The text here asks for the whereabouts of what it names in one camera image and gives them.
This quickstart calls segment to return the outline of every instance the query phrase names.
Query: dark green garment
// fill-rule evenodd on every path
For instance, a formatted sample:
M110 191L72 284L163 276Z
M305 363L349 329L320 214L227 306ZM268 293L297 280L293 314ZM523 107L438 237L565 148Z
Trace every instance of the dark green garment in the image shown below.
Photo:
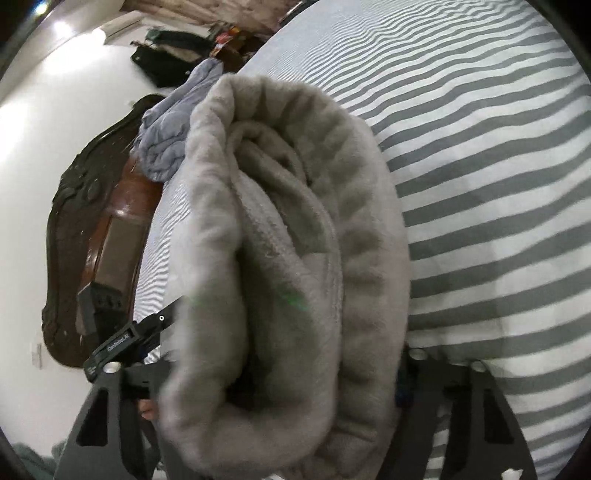
M43 457L31 447L22 443L17 443L12 448L14 448L14 451L24 463L27 471L35 480L52 480L65 444L66 442L63 441L54 445L51 449L51 457Z

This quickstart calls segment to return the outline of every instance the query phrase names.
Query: bed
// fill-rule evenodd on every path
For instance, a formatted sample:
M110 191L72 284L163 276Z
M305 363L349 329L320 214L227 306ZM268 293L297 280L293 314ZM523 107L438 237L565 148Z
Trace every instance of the bed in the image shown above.
M407 227L408 343L484 361L538 477L556 477L591 424L591 86L561 35L524 0L320 0L239 74L316 85L370 125ZM137 320L174 300L170 238L188 214L177 175ZM444 415L425 479L446 439Z

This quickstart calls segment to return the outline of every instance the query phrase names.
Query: mattress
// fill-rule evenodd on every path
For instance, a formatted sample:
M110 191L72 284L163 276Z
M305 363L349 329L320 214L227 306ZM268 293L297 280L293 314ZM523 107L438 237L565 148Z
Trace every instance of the mattress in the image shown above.
M316 85L372 128L404 210L407 341L484 361L554 478L591 424L591 86L524 0L320 0L241 70ZM135 317L162 308L166 185ZM437 479L446 416L425 479Z

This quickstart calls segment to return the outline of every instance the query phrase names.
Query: metal bolt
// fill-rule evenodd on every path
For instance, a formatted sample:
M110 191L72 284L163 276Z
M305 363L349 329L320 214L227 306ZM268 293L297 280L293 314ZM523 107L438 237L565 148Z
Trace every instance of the metal bolt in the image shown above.
M426 360L427 358L429 358L427 352L421 348L413 348L409 351L408 354L410 355L410 358L419 361Z
M519 480L521 475L523 475L523 469L513 470L512 468L509 468L501 473L501 478L502 480Z
M103 367L103 372L106 374L114 374L121 370L121 364L119 362L109 362Z
M470 364L470 367L472 367L472 369L475 372L480 372L480 373L484 373L486 372L488 369L486 368L486 365L483 364L481 361L476 361L476 362L472 362Z

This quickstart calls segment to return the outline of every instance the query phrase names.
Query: gray fleece blanket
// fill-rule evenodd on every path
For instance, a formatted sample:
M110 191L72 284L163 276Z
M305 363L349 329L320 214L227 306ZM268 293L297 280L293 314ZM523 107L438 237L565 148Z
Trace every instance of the gray fleece blanket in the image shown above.
M373 478L392 435L407 240L373 135L315 87L227 75L193 111L161 426L215 478Z
M191 112L222 74L221 61L205 59L185 83L144 113L131 154L150 180L168 181L177 172L185 157Z

